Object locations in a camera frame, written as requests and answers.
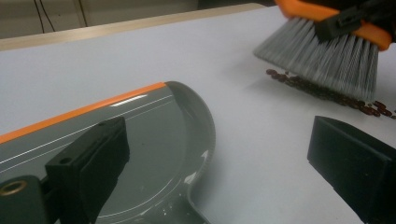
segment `orange trim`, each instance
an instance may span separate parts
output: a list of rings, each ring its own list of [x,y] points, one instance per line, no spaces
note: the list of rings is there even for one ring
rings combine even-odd
[[[33,133],[33,132],[38,131],[40,129],[47,128],[47,127],[49,127],[49,126],[51,126],[53,124],[65,121],[67,119],[71,119],[73,117],[77,117],[79,115],[88,113],[88,112],[93,111],[95,109],[98,109],[100,107],[104,107],[104,106],[107,106],[107,105],[113,105],[116,102],[120,102],[120,101],[126,100],[128,98],[134,97],[136,95],[143,94],[143,93],[148,92],[148,91],[154,91],[154,90],[157,90],[157,89],[165,87],[165,86],[166,86],[165,83],[159,82],[159,83],[156,83],[156,84],[153,84],[153,85],[150,85],[150,86],[147,86],[147,87],[135,90],[135,91],[126,92],[124,94],[121,94],[121,95],[106,99],[104,101],[101,101],[101,102],[98,102],[98,103],[95,103],[95,104],[92,104],[92,105],[87,105],[87,106],[84,106],[82,108],[79,108],[79,109],[76,109],[76,110],[72,110],[70,112],[67,112],[65,114],[53,117],[51,119],[45,119],[45,120],[40,121],[38,123],[35,123],[35,124],[32,124],[32,125],[26,126],[24,128],[18,129],[16,131],[13,131],[11,133],[6,133],[6,134],[3,134],[3,135],[0,135],[0,144],[5,143],[7,141],[10,141],[12,139],[21,137],[21,136],[26,135],[28,133]]]
[[[283,15],[287,18],[301,17],[311,21],[322,21],[340,12],[333,8],[305,3],[299,0],[275,1],[279,5]],[[352,34],[378,45],[379,50],[388,49],[389,45],[392,43],[392,36],[386,30],[369,22],[364,22],[361,28],[352,32]]]

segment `orange brush handle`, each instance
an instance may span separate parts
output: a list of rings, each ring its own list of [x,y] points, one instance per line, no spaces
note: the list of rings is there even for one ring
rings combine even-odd
[[[283,15],[287,18],[301,17],[311,21],[322,21],[338,14],[337,9],[320,5],[301,2],[299,0],[275,0]],[[373,25],[370,22],[362,22],[361,28],[352,32],[353,35],[362,37],[386,50],[392,43],[392,36],[386,30]]]

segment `white table surface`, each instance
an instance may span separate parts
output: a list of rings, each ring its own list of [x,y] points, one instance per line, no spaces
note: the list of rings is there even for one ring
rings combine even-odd
[[[158,81],[196,90],[216,123],[214,159],[193,193],[212,224],[361,223],[308,163],[315,115],[396,147],[396,120],[278,83],[252,51],[285,22],[277,7],[0,51],[0,135]],[[377,97],[396,109],[396,46],[380,53]]]

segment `wooden edge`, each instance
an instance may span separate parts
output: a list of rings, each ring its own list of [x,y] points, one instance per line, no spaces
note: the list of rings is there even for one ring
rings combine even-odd
[[[191,21],[202,18],[228,15],[238,12],[250,11],[263,8],[265,6],[255,3],[218,7],[191,12],[183,12],[153,18],[146,18],[134,21],[122,21],[105,25],[91,26],[74,30],[60,31],[41,35],[28,35],[13,38],[0,39],[0,51],[8,49],[22,49],[47,44],[70,42],[81,39],[94,38],[97,36],[111,35],[125,31],[132,31],[152,26],[164,25],[179,21]]]

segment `gray bristles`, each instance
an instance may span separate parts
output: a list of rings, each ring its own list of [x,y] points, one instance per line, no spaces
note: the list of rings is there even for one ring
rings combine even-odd
[[[294,18],[254,54],[299,77],[363,101],[375,96],[378,47],[354,35],[318,42],[314,23]]]

